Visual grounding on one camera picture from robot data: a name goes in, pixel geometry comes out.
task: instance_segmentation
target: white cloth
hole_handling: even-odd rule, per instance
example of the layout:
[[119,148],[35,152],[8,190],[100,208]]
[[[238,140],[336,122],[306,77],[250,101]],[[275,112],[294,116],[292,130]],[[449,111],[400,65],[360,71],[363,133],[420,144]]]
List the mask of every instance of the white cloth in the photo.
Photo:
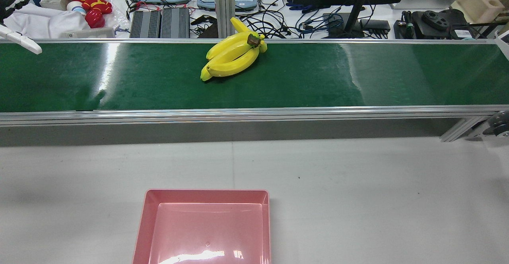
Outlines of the white cloth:
[[29,38],[65,38],[65,32],[90,29],[79,12],[64,12],[28,4],[4,20],[13,31]]

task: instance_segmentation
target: metal bracket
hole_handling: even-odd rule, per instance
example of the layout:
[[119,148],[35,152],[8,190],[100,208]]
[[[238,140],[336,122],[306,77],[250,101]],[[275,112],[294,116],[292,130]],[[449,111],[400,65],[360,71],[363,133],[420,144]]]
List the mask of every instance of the metal bracket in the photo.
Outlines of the metal bracket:
[[478,117],[469,117],[463,118],[456,125],[454,125],[451,129],[449,129],[445,134],[440,137],[440,141],[442,142],[453,142],[459,139],[463,134],[465,134],[468,130],[470,130],[477,123],[485,120],[486,117],[478,116]]
[[229,19],[235,16],[235,0],[215,0],[218,17],[219,38],[226,38],[235,33]]
[[509,111],[491,116],[467,135],[467,139],[485,136],[509,137]]

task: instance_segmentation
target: plastic bag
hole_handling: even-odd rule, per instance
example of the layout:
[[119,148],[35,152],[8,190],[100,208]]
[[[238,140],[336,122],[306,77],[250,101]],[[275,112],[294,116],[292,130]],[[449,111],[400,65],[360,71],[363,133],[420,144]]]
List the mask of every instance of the plastic bag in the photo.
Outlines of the plastic bag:
[[125,14],[116,7],[113,0],[106,1],[113,5],[113,12],[104,15],[104,19],[106,20],[106,25],[104,27],[114,28],[117,38],[129,38],[129,32],[127,31],[131,28],[131,23],[127,20]]

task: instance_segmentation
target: white floor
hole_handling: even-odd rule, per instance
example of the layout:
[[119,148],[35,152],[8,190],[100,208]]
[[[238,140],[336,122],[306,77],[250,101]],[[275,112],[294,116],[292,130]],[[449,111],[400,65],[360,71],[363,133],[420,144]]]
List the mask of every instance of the white floor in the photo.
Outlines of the white floor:
[[509,142],[0,148],[0,263],[131,262],[149,188],[264,188],[272,262],[509,263]]

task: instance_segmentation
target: yellow banana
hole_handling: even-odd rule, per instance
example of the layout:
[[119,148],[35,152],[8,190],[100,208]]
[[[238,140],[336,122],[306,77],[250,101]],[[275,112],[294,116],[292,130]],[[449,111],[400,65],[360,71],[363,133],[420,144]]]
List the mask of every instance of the yellow banana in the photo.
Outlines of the yellow banana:
[[207,66],[207,70],[212,76],[226,77],[237,74],[247,67],[251,66],[260,54],[260,48],[252,48],[244,55],[227,63],[211,63]]
[[212,78],[209,71],[207,70],[207,66],[211,65],[212,63],[227,63],[233,61],[252,48],[253,46],[247,43],[247,39],[245,41],[238,40],[237,43],[233,44],[223,52],[220,52],[217,56],[212,58],[212,60],[209,61],[207,65],[203,67],[200,79],[202,81],[207,81]]
[[202,74],[200,75],[200,79],[202,81],[207,81],[209,79],[212,78],[212,75],[210,75],[209,71],[207,70],[207,66],[209,64],[207,63],[207,65],[205,65],[203,68],[202,68]]
[[260,53],[265,53],[267,51],[267,43],[265,41],[260,42]]
[[231,24],[233,25],[237,32],[250,31],[250,29],[236,17],[230,18],[229,21],[231,21]]
[[211,60],[215,56],[217,56],[220,52],[223,52],[227,48],[229,48],[231,45],[236,43],[239,40],[247,41],[247,37],[249,37],[250,34],[253,34],[256,38],[260,38],[260,35],[257,34],[254,31],[246,31],[246,32],[240,32],[236,33],[234,35],[231,35],[222,41],[220,41],[218,44],[214,45],[209,52],[207,52],[207,59]]

